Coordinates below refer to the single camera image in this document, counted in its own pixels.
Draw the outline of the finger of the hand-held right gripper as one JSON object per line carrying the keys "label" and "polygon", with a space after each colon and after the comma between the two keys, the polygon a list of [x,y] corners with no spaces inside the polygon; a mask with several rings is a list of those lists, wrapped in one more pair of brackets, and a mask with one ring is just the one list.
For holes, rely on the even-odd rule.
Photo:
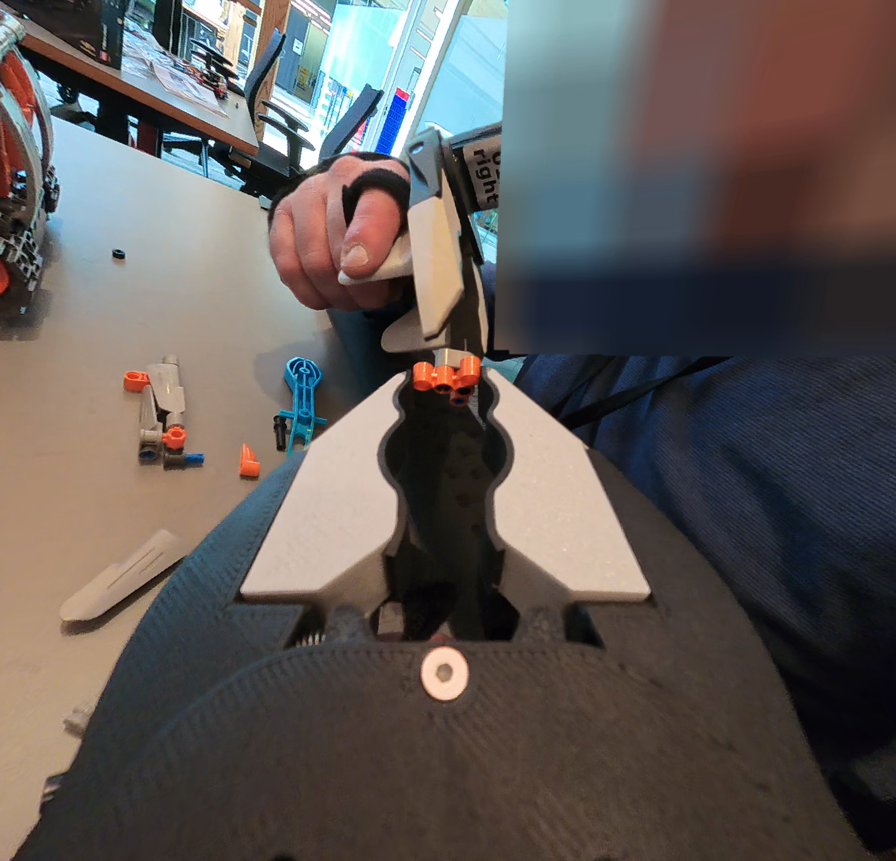
{"label": "finger of the hand-held right gripper", "polygon": [[463,295],[461,223],[452,195],[411,207],[411,257],[422,336],[435,339]]}
{"label": "finger of the hand-held right gripper", "polygon": [[387,353],[438,351],[450,346],[450,335],[451,326],[446,323],[438,335],[426,339],[421,327],[420,312],[408,311],[384,330],[382,350]]}

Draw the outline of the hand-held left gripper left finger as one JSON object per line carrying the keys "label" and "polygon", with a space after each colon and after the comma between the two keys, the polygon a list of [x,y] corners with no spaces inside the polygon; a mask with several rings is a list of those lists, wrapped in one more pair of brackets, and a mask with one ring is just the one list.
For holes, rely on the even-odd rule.
{"label": "hand-held left gripper left finger", "polygon": [[313,440],[240,588],[246,602],[380,606],[404,526],[383,447],[404,418],[393,376]]}

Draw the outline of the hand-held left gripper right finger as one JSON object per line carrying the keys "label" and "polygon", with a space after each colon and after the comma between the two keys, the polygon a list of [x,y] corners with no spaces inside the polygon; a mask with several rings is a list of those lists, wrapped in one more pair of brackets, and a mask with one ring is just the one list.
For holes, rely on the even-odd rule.
{"label": "hand-held left gripper right finger", "polygon": [[501,592],[517,608],[645,600],[651,587],[586,445],[495,370],[482,397],[486,388],[487,422],[507,451],[487,501]]}

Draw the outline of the grey white orange brick arm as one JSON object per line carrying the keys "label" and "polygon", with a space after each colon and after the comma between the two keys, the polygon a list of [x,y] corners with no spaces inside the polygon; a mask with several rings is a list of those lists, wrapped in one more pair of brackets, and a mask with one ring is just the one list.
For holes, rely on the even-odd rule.
{"label": "grey white orange brick arm", "polygon": [[185,451],[185,389],[177,357],[166,355],[144,372],[126,372],[123,387],[140,394],[138,458],[141,463],[159,461],[164,469],[203,466],[202,453]]}

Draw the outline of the person's right hand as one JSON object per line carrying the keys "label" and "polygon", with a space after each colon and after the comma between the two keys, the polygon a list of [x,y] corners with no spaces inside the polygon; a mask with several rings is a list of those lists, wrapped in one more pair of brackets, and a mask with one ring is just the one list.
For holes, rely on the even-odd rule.
{"label": "person's right hand", "polygon": [[280,280],[305,307],[344,312],[381,309],[396,302],[398,280],[343,285],[371,275],[384,263],[402,230],[402,209],[387,192],[366,189],[346,222],[343,188],[369,171],[384,171],[409,182],[395,158],[376,154],[340,155],[319,164],[275,200],[269,213],[270,251]]}

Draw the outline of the cyan plastic brick tool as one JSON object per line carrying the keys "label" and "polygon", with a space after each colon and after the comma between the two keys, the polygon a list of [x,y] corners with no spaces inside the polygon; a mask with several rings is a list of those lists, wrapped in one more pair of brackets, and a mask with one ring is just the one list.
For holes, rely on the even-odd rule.
{"label": "cyan plastic brick tool", "polygon": [[297,356],[286,364],[284,380],[292,394],[292,406],[276,415],[283,415],[289,421],[287,454],[294,451],[297,439],[306,449],[313,439],[315,427],[327,424],[327,420],[317,416],[315,411],[315,389],[321,379],[320,368],[310,359]]}

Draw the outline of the black office chair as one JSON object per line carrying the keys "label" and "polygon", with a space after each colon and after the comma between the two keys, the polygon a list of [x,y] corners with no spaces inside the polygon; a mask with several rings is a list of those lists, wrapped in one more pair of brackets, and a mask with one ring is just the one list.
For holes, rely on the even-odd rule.
{"label": "black office chair", "polygon": [[319,162],[329,160],[343,152],[357,131],[363,128],[365,122],[375,112],[383,95],[384,91],[381,89],[375,90],[371,85],[364,86],[359,96],[323,139]]}
{"label": "black office chair", "polygon": [[266,124],[277,130],[287,141],[285,154],[274,148],[259,145],[254,157],[238,162],[239,175],[243,179],[241,192],[253,197],[273,198],[287,183],[297,179],[302,171],[300,157],[304,149],[315,150],[300,131],[308,131],[301,122],[271,100],[261,98],[261,87],[277,62],[285,44],[285,35],[277,28],[261,51],[250,71],[244,87],[244,97],[252,122],[258,126]]}

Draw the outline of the white curved blade panel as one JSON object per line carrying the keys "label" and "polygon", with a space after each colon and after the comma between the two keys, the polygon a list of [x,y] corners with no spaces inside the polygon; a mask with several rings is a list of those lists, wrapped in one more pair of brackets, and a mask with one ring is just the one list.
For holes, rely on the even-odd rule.
{"label": "white curved blade panel", "polygon": [[157,531],[124,561],[110,564],[68,598],[59,610],[61,621],[92,621],[101,617],[174,566],[186,552],[185,540],[170,531]]}

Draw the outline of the wooden top desk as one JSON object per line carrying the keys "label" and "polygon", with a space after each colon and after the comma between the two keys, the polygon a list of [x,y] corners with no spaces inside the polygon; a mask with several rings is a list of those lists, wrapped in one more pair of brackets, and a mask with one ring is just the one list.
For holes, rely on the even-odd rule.
{"label": "wooden top desk", "polygon": [[1,9],[23,22],[27,32],[21,42],[23,54],[54,82],[121,109],[162,132],[196,134],[218,140],[242,155],[256,154],[259,143],[245,100],[231,95],[222,115],[211,113],[169,93],[156,78],[99,64],[5,4]]}

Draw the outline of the grey tracked toy robot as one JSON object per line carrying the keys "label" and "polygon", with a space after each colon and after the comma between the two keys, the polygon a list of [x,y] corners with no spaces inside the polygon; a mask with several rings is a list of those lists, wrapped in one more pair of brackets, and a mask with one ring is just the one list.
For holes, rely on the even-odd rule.
{"label": "grey tracked toy robot", "polygon": [[1,13],[1,314],[27,311],[42,279],[40,253],[60,187],[52,165],[54,133],[35,70],[21,55],[27,36]]}

